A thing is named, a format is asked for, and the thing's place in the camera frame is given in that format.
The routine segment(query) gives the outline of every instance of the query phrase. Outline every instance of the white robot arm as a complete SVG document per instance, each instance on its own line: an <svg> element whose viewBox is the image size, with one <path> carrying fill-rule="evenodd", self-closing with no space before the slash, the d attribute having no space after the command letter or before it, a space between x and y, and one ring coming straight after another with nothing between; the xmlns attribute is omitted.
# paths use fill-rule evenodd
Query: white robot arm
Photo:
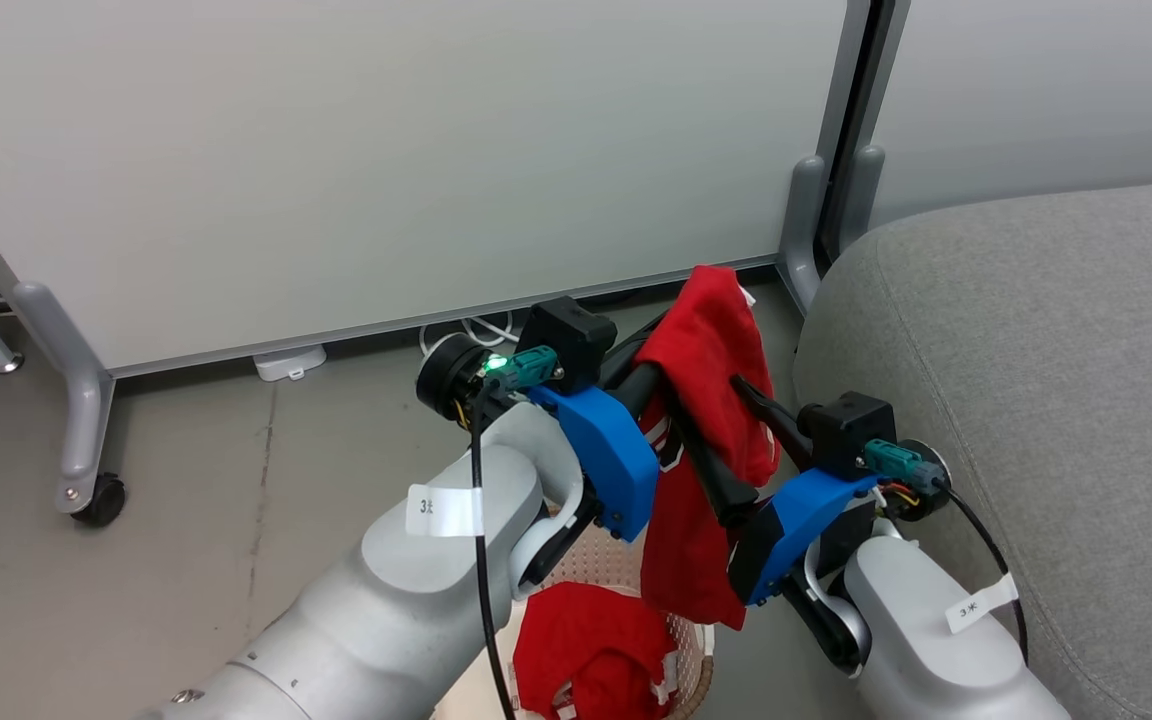
<svg viewBox="0 0 1152 720"><path fill-rule="evenodd" d="M538 524L543 487L571 479L558 471L575 455L558 422L528 404L500 416L483 445L499 628L517 592L511 553ZM470 456L429 486L470 488ZM386 511L219 673L136 720L429 720L483 651L473 541L409 535L406 513L406 503Z"/></svg>
<svg viewBox="0 0 1152 720"><path fill-rule="evenodd" d="M488 358L471 341L449 340L430 354L417 381L426 406L467 429L479 424L477 414L473 423L467 419L470 397L500 400L490 424L482 423L485 482L476 523L485 538L495 628L507 623L511 598L539 584L581 532L605 530L631 541L652 509L657 461L634 419L653 392L652 373L645 365L628 370L634 347L607 354L605 328L581 316L575 302L554 302L548 325L536 323L547 304L536 306L520 343L529 350L508 361ZM547 336L529 342L533 327L547 327ZM605 344L591 351L599 338ZM609 370L613 357L621 369ZM588 378L599 378L598 363L600 384L615 384L615 397L590 387ZM574 388L577 376L586 380ZM617 379L607 382L609 377ZM795 420L737 381L732 378L733 387L745 392L750 410L795 464L813 468L759 501L748 486L723 477L721 461L685 409L670 409L719 523L741 524L728 566L741 600L763 605L785 594L829 660L859 679L861 694L882 719L1068 719L987 612L950 632L946 611L970 593L900 538L889 521L874 520L872 505L855 500L867 492L882 497L881 484L915 478L911 468L927 470L925 454L874 439L895 441L890 407L847 393L834 406L804 409ZM500 382L506 387L497 387ZM473 402L479 410L485 404ZM813 434L812 450L790 437L795 423ZM947 475L935 482L942 480L938 487L952 495ZM472 497L470 455L425 487ZM417 488L414 497L419 495ZM934 509L931 500L924 497L920 511ZM550 510L547 501L559 510ZM838 555L840 543L827 541L827 530L842 524L849 507L851 518L863 521L859 538L873 537L841 543L856 551ZM407 502L386 511L250 646L206 682L136 720L429 720L483 651L484 616L475 538L411 535L409 511ZM601 529L586 530L591 523ZM823 548L836 556L823 561ZM838 584L827 591L818 577L828 569L841 569L846 591L838 597L831 593Z"/></svg>

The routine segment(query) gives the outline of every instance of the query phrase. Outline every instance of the red cloth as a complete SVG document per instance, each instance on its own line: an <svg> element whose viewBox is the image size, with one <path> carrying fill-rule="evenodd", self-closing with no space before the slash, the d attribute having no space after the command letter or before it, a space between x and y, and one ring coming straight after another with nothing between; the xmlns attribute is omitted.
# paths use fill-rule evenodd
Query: red cloth
<svg viewBox="0 0 1152 720"><path fill-rule="evenodd" d="M598 585L558 583L526 600L513 669L518 703L558 720L554 698L571 683L579 720L659 720L653 685L675 650L658 611Z"/></svg>
<svg viewBox="0 0 1152 720"><path fill-rule="evenodd" d="M776 471L778 450L767 429L742 404L730 378L740 374L772 395L755 314L730 268L700 265L679 301L637 355L655 363L696 419L705 441L737 478L763 487ZM727 582L727 533L705 500L691 461L679 457L677 438L667 429L659 397L641 427L660 452L652 523L643 553L643 600L695 623L741 629L745 606Z"/></svg>

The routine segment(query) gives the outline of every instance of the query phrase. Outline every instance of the concrete floor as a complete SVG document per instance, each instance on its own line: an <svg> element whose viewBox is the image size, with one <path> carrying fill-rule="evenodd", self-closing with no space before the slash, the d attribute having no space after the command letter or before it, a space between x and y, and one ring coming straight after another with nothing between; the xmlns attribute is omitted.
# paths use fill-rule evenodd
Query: concrete floor
<svg viewBox="0 0 1152 720"><path fill-rule="evenodd" d="M778 282L755 313L787 392L799 319ZM612 310L632 331L669 297ZM205 679L372 520L456 458L467 438L416 401L411 333L329 347L300 382L245 361L122 382L103 467L127 509L86 530L52 510L65 385L26 348L0 377L0 719L130 717ZM791 468L782 468L783 475ZM869 717L787 602L718 630L700 720Z"/></svg>

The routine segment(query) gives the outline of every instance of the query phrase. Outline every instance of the whiteboard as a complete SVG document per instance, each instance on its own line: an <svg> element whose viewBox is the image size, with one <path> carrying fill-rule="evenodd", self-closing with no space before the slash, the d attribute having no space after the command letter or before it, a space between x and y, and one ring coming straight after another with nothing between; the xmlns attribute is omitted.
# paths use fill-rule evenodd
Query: whiteboard
<svg viewBox="0 0 1152 720"><path fill-rule="evenodd" d="M841 0L0 0L0 255L106 367L776 251Z"/></svg>
<svg viewBox="0 0 1152 720"><path fill-rule="evenodd" d="M1152 182L1152 3L910 0L873 143L870 227Z"/></svg>

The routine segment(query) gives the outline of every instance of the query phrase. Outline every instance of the gray couch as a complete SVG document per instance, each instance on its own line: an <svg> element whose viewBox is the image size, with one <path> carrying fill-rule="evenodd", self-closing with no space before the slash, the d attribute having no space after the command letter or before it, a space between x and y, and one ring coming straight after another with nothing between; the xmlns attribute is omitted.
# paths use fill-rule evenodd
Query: gray couch
<svg viewBox="0 0 1152 720"><path fill-rule="evenodd" d="M871 232L814 297L794 386L890 401L1009 558L1043 683L1079 719L1152 717L1152 185ZM954 507L908 529L995 582Z"/></svg>

